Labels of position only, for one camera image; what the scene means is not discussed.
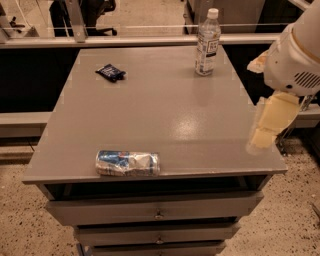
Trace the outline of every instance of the plastic bottle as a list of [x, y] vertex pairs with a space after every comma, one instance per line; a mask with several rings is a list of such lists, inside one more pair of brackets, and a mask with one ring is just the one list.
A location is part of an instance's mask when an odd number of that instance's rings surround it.
[[199, 25], [195, 69], [202, 76], [210, 75], [214, 68], [214, 60], [221, 35], [217, 20], [218, 15], [218, 9], [209, 9], [206, 21]]

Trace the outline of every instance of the gray drawer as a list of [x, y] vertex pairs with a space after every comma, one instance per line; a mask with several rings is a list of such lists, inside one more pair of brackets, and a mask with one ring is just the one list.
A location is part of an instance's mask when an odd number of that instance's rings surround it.
[[171, 225], [122, 226], [78, 229], [77, 240], [85, 245], [166, 244], [172, 242], [212, 241], [231, 238], [240, 228], [238, 223], [173, 223]]
[[225, 248], [224, 242], [177, 243], [158, 246], [92, 248], [94, 256], [213, 256]]
[[262, 192], [169, 195], [77, 201], [50, 201], [47, 210], [62, 225], [92, 225], [248, 215]]

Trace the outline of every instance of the crumpled wrapper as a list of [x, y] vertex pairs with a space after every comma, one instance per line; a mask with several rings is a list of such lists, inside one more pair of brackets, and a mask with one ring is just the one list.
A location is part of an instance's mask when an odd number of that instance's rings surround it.
[[160, 160], [157, 153], [100, 150], [96, 170], [109, 176], [158, 176]]

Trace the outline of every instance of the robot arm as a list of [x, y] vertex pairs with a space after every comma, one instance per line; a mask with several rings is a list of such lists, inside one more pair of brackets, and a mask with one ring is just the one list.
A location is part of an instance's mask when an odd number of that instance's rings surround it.
[[269, 48], [265, 84], [275, 90], [259, 101], [249, 146], [268, 148], [300, 111], [299, 96], [320, 91], [320, 0], [314, 0]]

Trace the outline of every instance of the cabinet top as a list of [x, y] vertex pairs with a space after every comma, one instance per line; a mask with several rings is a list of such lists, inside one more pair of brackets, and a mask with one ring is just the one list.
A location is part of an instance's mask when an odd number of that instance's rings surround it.
[[[23, 182], [146, 179], [101, 177], [95, 157], [102, 149], [158, 152], [157, 179], [285, 172], [276, 148], [247, 153], [255, 107], [223, 48], [207, 77], [194, 72], [195, 51], [81, 50]], [[126, 71], [124, 80], [111, 83], [95, 73], [109, 63]]]

